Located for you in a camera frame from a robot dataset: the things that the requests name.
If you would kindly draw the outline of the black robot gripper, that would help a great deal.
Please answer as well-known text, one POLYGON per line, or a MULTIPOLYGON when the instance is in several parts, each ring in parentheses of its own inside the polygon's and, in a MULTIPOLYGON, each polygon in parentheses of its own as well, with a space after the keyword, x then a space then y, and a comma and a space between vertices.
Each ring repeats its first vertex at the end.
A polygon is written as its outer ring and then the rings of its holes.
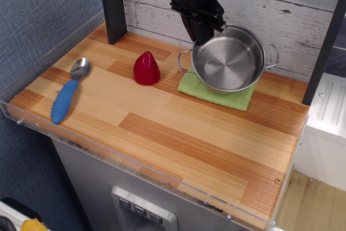
POLYGON ((181 15, 191 40, 204 45, 214 37, 215 30, 226 27, 224 9, 217 0, 171 0, 171 7, 181 15))

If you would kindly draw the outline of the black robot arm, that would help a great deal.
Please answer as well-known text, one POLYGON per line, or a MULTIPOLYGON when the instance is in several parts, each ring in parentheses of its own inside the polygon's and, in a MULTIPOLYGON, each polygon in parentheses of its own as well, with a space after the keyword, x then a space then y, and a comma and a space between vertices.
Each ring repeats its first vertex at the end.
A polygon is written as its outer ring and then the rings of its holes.
POLYGON ((224 9, 218 0, 171 0, 170 5, 180 13, 191 40, 197 45, 204 45, 214 37, 215 31, 223 32, 226 28, 224 9))

